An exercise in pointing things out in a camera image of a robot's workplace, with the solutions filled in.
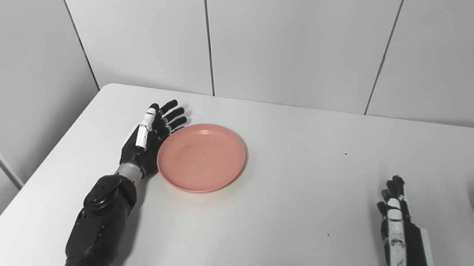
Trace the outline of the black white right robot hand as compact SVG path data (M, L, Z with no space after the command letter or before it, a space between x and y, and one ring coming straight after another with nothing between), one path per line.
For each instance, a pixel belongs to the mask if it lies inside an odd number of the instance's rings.
M434 266L428 232L412 221L403 178L394 175L381 196L376 207L382 215L386 266Z

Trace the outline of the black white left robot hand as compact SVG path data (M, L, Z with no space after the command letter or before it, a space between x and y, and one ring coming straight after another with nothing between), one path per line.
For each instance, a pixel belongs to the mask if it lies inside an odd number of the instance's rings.
M187 124L185 108L173 99L163 106L153 103L121 150L120 164L136 165L144 178L157 169L159 148L170 135Z

